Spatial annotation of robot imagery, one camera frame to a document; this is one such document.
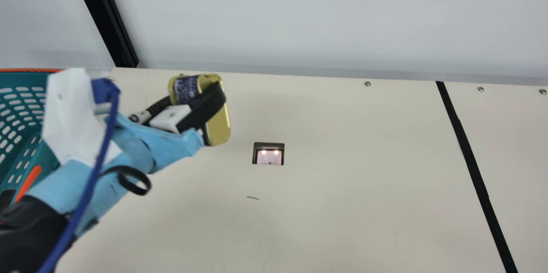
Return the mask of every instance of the white table surface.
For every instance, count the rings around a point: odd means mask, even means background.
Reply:
[[[548,272],[548,95],[536,86],[446,87],[518,271]]]
[[[116,68],[121,112],[178,73]],[[221,76],[230,141],[153,175],[59,273],[504,271],[434,82]],[[253,142],[285,165],[252,165]]]

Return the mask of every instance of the white wall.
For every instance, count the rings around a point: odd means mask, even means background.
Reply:
[[[84,0],[0,0],[0,68],[114,63]]]
[[[117,3],[149,68],[491,82],[548,77],[546,0]]]

